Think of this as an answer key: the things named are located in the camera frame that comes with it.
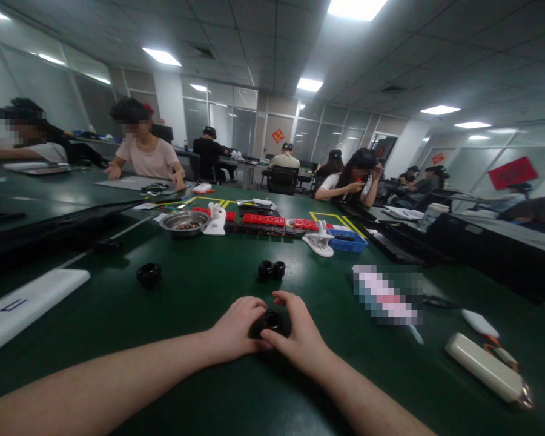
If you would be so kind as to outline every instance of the air vent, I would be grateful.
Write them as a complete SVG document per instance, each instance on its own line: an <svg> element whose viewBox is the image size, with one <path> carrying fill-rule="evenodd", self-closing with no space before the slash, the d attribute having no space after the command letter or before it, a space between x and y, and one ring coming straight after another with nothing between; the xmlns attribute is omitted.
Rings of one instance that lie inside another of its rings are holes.
<svg viewBox="0 0 545 436"><path fill-rule="evenodd" d="M205 45L194 44L191 42L186 42L185 44L192 52L192 55L194 55L195 57L201 59L209 59L211 61L216 60L216 57L214 57L212 51L210 51L210 49Z"/></svg>
<svg viewBox="0 0 545 436"><path fill-rule="evenodd" d="M384 94L401 94L402 92L405 92L407 90L408 88L397 87L395 85L392 85L382 89L381 92Z"/></svg>

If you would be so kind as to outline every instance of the red banner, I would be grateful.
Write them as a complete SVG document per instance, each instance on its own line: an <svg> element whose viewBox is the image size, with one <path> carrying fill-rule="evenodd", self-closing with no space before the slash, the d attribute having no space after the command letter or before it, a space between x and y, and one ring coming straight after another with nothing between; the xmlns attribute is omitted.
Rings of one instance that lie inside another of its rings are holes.
<svg viewBox="0 0 545 436"><path fill-rule="evenodd" d="M493 186L498 191L505 189L509 185L528 182L529 180L536 179L538 176L529 158L522 157L502 167L490 170L489 177Z"/></svg>

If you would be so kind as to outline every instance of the white plastic stand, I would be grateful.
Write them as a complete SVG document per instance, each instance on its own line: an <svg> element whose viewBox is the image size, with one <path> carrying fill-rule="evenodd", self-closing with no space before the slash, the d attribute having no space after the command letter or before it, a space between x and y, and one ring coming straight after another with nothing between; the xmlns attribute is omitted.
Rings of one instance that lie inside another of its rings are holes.
<svg viewBox="0 0 545 436"><path fill-rule="evenodd" d="M319 227L319 231L306 234L303 236L303 241L318 255L323 257L333 256L333 249L329 246L329 241L333 239L333 235L327 233L327 223L317 221L317 227Z"/></svg>
<svg viewBox="0 0 545 436"><path fill-rule="evenodd" d="M225 235L226 211L216 203L208 204L208 209L210 209L210 222L203 233L217 236Z"/></svg>

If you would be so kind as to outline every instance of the stainless steel bowl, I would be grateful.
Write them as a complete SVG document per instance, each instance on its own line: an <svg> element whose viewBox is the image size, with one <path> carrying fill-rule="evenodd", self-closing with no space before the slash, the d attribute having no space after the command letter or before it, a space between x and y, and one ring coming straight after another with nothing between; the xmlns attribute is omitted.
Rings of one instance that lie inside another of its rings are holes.
<svg viewBox="0 0 545 436"><path fill-rule="evenodd" d="M163 219L159 222L159 225L162 228L169 230L171 232L172 238L180 239L180 238L187 238L187 237L192 237L192 236L201 234L202 231L204 231L204 229L208 225L209 221L210 221L210 217L203 212L182 211L182 212L171 213L167 215L167 217L163 217ZM190 224L190 223L198 223L200 227L197 227L195 229L190 229L190 230L177 229L182 224Z"/></svg>

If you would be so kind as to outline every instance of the blue plastic basket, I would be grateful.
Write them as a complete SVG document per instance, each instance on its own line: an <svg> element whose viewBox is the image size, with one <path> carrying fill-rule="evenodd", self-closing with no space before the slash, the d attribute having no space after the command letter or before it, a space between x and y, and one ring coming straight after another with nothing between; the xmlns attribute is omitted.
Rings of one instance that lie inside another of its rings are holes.
<svg viewBox="0 0 545 436"><path fill-rule="evenodd" d="M352 232L348 230L327 229L327 233L333 236L346 236L355 238L355 240L353 241L344 241L335 238L331 239L329 241L329 246L339 251L360 253L368 244L368 242L364 238L362 238L361 235L357 232Z"/></svg>

